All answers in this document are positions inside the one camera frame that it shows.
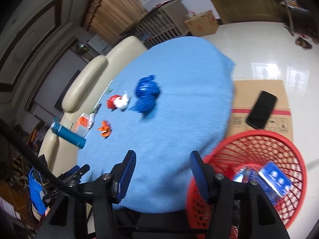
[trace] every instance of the door frame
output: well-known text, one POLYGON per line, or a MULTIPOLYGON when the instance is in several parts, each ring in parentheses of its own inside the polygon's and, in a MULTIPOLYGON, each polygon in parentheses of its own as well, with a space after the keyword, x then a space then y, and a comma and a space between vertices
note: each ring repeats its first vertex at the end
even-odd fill
POLYGON ((224 10, 222 9, 221 5, 219 4, 218 0, 211 0, 211 2, 215 6, 218 14, 220 15, 222 23, 223 24, 229 23, 229 21, 226 17, 226 14, 225 14, 224 10))

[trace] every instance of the slipper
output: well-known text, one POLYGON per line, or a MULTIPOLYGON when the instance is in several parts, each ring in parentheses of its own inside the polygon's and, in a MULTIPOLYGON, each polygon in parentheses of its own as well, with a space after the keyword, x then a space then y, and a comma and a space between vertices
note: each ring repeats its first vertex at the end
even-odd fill
POLYGON ((304 50, 312 49, 312 45, 302 37, 298 37, 295 41, 295 44, 299 47, 302 47, 304 50))

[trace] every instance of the brown curtain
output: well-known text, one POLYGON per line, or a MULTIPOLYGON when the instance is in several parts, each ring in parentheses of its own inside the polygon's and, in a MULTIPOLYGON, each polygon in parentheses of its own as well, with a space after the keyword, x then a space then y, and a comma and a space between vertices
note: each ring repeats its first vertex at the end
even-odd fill
POLYGON ((145 13, 139 0, 90 0, 84 26, 113 46, 119 34, 145 13))

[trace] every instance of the plastic bag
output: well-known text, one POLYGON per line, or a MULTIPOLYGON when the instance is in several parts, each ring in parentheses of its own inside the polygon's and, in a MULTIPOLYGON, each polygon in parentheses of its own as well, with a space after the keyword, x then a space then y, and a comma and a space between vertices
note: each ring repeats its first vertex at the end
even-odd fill
POLYGON ((138 101, 130 108, 130 110, 146 113, 154 108, 155 101, 160 94, 160 88, 157 83, 154 82, 154 79, 155 76, 150 75, 139 80, 135 88, 135 95, 138 98, 138 101))
POLYGON ((103 136, 104 138, 109 137, 112 132, 110 123, 106 120, 103 120, 102 126, 98 128, 98 131, 101 131, 101 136, 103 136))
POLYGON ((106 101, 106 105, 109 109, 111 109, 111 110, 116 109, 116 106, 114 105, 114 100, 116 98, 121 98, 121 95, 113 95, 106 101))
POLYGON ((113 101, 113 104, 114 104, 115 107, 117 107, 118 109, 120 109, 120 110, 125 110, 126 107, 127 107, 127 105, 129 104, 129 100, 130 100, 130 97, 129 97, 128 93, 125 91, 123 96, 118 97, 118 98, 116 98, 116 99, 113 101))
POLYGON ((37 212, 40 215, 43 215, 46 210, 46 207, 44 203, 42 202, 42 198, 41 198, 43 188, 41 184, 34 178, 33 171, 34 171, 34 168, 32 168, 31 171, 29 172, 30 198, 37 212))

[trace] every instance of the wooden door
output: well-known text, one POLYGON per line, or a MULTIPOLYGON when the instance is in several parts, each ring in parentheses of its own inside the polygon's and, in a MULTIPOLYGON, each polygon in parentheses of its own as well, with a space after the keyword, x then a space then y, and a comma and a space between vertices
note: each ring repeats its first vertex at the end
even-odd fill
POLYGON ((284 8, 279 0, 212 0, 224 23, 281 22, 284 8))

